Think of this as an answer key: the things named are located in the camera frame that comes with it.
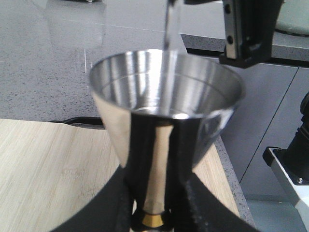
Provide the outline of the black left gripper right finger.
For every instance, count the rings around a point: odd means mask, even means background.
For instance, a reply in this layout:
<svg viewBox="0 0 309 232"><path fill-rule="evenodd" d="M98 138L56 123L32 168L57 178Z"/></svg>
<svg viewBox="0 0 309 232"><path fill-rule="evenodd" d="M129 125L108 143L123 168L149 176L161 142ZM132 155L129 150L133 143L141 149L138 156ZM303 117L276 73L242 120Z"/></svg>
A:
<svg viewBox="0 0 309 232"><path fill-rule="evenodd" d="M226 208L193 173L225 126L222 120L189 118L171 123L166 206L171 209L175 231L256 231Z"/></svg>

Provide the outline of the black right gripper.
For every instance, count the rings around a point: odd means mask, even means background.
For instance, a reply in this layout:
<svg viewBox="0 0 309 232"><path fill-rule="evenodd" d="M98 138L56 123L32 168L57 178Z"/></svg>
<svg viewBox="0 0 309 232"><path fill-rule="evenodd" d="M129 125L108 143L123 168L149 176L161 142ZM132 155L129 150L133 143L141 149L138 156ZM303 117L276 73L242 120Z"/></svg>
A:
<svg viewBox="0 0 309 232"><path fill-rule="evenodd" d="M283 1L224 0L225 48L219 62L248 68L268 61Z"/></svg>

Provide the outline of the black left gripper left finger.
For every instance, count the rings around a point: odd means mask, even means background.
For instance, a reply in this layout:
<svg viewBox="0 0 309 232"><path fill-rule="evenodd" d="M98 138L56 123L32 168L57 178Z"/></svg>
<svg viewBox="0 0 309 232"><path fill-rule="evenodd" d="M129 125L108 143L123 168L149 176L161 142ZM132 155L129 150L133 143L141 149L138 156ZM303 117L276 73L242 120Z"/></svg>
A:
<svg viewBox="0 0 309 232"><path fill-rule="evenodd" d="M155 140L153 121L132 116L127 164L118 167L107 184L78 213L57 226L55 232L150 231L142 224L142 207Z"/></svg>

